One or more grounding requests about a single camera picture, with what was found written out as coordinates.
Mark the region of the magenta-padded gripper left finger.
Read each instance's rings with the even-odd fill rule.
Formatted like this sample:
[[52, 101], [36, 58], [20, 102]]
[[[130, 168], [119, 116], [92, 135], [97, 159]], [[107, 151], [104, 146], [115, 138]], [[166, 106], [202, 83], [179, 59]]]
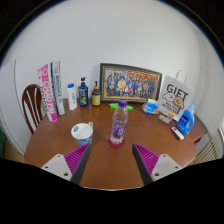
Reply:
[[42, 169], [79, 185], [90, 154], [91, 146], [87, 143], [66, 155], [56, 154]]

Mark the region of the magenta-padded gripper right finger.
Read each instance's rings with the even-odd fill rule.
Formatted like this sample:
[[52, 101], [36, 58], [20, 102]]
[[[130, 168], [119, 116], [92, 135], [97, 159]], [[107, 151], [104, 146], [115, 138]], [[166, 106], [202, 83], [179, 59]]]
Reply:
[[139, 144], [134, 144], [132, 146], [132, 154], [135, 157], [144, 185], [182, 169], [169, 155], [158, 155]]

